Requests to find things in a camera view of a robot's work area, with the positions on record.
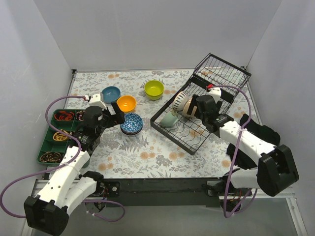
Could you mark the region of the beige ceramic bowl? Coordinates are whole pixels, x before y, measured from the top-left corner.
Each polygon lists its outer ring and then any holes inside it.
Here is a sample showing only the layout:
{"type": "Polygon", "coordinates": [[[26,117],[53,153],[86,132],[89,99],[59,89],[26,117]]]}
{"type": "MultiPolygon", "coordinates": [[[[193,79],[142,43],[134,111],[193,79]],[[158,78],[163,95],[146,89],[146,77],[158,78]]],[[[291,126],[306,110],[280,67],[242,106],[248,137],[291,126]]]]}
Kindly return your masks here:
{"type": "Polygon", "coordinates": [[[185,116],[185,117],[187,117],[187,118],[193,118],[193,117],[195,117],[195,112],[196,112],[196,109],[197,109],[197,107],[194,106],[193,109],[192,109],[191,114],[190,114],[190,115],[188,114],[188,110],[189,110],[189,106],[190,106],[190,104],[191,104],[191,101],[192,101],[192,98],[190,98],[190,99],[187,101],[187,103],[185,104],[184,109],[183,109],[183,111],[182,111],[182,115],[185,116]]]}

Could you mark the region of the blue striped white bowl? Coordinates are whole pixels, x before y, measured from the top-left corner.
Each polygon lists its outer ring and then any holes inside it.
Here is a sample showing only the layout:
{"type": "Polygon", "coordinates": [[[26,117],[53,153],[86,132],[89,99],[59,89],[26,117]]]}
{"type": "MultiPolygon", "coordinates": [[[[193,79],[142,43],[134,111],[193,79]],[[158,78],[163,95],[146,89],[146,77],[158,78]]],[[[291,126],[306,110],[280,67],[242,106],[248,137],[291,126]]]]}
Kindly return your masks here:
{"type": "Polygon", "coordinates": [[[175,111],[182,111],[188,101],[188,95],[184,91],[179,92],[173,101],[173,109],[175,111]]]}

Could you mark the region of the orange plastic bowl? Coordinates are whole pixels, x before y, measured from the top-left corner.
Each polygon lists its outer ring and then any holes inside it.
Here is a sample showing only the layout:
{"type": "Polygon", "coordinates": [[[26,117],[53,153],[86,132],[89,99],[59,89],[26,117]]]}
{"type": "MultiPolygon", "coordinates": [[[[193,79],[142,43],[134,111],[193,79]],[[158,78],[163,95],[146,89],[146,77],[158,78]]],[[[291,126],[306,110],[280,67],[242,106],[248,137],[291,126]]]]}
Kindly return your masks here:
{"type": "Polygon", "coordinates": [[[137,102],[133,96],[124,95],[117,100],[117,105],[124,113],[130,113],[136,108],[137,102]]]}

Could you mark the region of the red diamond pattern bowl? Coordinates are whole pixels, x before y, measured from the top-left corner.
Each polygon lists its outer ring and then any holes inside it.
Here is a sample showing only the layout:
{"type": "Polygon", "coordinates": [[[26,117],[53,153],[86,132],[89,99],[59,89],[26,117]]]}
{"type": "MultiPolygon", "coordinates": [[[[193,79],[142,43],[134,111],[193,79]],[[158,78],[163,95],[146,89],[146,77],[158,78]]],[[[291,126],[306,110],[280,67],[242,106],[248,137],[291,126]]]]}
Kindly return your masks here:
{"type": "Polygon", "coordinates": [[[127,132],[134,132],[143,127],[143,120],[136,113],[125,114],[125,122],[120,127],[127,132]]]}

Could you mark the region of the pink patterned bowl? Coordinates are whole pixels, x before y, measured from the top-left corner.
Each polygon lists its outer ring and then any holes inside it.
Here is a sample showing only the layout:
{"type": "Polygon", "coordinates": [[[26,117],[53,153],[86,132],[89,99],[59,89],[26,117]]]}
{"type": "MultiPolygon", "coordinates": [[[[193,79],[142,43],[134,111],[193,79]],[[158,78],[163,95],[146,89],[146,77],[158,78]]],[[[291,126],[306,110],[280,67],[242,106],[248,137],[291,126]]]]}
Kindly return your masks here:
{"type": "Polygon", "coordinates": [[[139,130],[137,130],[137,131],[134,131],[134,132],[127,132],[127,131],[125,131],[125,130],[123,130],[123,129],[121,128],[121,131],[124,132],[124,133],[135,133],[135,132],[140,132],[140,131],[142,131],[142,128],[139,129],[139,130]]]}

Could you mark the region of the black wire dish rack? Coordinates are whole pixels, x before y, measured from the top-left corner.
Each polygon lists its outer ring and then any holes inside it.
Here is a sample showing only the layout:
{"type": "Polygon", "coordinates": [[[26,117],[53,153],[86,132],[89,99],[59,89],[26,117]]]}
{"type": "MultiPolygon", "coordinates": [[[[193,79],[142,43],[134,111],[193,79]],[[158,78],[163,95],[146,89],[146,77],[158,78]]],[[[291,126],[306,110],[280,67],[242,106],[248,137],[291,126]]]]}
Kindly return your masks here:
{"type": "Polygon", "coordinates": [[[153,115],[151,126],[194,155],[211,133],[219,135],[219,128],[232,120],[227,111],[250,77],[251,73],[244,68],[209,53],[179,90],[192,101],[188,111],[178,111],[176,124],[163,127],[160,122],[172,110],[175,100],[172,97],[153,115]]]}

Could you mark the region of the blue ceramic bowl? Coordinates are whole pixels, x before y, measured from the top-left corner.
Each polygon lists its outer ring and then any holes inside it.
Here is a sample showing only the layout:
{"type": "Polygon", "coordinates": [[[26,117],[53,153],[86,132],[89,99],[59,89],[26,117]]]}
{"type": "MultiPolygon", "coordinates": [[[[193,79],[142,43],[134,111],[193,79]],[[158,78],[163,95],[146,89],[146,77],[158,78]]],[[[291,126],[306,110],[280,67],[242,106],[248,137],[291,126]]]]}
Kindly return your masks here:
{"type": "Polygon", "coordinates": [[[102,90],[101,93],[103,95],[103,101],[106,104],[111,104],[113,102],[116,102],[121,96],[120,89],[115,86],[106,87],[102,90]]]}

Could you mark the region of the mint green flower bowl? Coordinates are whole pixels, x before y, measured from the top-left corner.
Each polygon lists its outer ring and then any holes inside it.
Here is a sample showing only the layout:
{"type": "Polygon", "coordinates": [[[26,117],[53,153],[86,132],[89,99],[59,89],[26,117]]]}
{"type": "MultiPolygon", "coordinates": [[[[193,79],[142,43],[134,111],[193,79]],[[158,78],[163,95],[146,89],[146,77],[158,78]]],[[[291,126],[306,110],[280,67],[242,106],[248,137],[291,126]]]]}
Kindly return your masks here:
{"type": "Polygon", "coordinates": [[[160,121],[162,127],[170,128],[178,122],[178,113],[175,110],[169,111],[160,121]]]}

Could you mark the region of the lime green bowl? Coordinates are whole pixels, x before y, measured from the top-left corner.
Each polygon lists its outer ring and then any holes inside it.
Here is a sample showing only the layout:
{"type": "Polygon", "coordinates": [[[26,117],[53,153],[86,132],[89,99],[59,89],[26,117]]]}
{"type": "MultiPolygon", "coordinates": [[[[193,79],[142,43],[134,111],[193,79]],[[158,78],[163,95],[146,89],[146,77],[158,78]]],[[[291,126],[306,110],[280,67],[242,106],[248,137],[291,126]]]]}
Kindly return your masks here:
{"type": "Polygon", "coordinates": [[[145,93],[146,96],[150,99],[150,100],[159,100],[162,96],[163,93],[145,93]]]}
{"type": "Polygon", "coordinates": [[[144,90],[149,96],[160,96],[164,92],[164,84],[158,80],[151,80],[145,84],[144,90]]]}

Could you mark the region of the blue floral white bowl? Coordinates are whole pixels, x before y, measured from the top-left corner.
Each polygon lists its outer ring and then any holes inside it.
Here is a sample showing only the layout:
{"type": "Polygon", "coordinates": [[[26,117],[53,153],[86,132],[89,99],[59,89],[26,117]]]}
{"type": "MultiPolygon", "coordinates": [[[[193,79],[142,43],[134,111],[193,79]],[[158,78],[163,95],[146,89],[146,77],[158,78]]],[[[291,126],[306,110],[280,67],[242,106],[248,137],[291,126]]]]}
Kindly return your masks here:
{"type": "Polygon", "coordinates": [[[135,132],[135,133],[124,133],[124,132],[123,132],[123,134],[124,134],[124,135],[127,135],[128,137],[133,137],[133,136],[138,135],[140,132],[135,132]]]}

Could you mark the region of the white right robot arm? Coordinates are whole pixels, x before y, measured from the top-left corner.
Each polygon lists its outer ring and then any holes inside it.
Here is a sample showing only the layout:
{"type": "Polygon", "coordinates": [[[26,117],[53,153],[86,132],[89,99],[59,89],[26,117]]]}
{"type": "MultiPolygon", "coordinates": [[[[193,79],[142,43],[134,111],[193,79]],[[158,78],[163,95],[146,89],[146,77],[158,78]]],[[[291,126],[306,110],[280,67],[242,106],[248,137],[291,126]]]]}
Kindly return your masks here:
{"type": "Polygon", "coordinates": [[[233,167],[223,178],[223,191],[234,195],[240,189],[261,189],[275,196],[299,180],[292,151],[285,145],[275,146],[242,128],[232,117],[219,113],[219,101],[210,95],[194,95],[184,106],[184,114],[194,116],[210,133],[231,143],[246,154],[253,168],[233,167]]]}

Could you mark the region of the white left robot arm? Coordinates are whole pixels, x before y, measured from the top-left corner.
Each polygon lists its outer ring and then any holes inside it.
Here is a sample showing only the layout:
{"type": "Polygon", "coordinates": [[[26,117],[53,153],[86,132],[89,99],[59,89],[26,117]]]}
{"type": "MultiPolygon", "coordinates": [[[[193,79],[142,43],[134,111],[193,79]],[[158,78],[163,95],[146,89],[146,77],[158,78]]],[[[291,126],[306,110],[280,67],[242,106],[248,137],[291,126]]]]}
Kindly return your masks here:
{"type": "Polygon", "coordinates": [[[104,193],[103,175],[96,172],[84,175],[75,186],[72,183],[99,145],[104,130],[124,123],[125,115],[119,106],[112,103],[112,108],[113,115],[102,103],[85,109],[59,168],[35,197],[27,197],[24,202],[29,227],[59,236],[77,206],[91,194],[98,197],[104,193]]]}

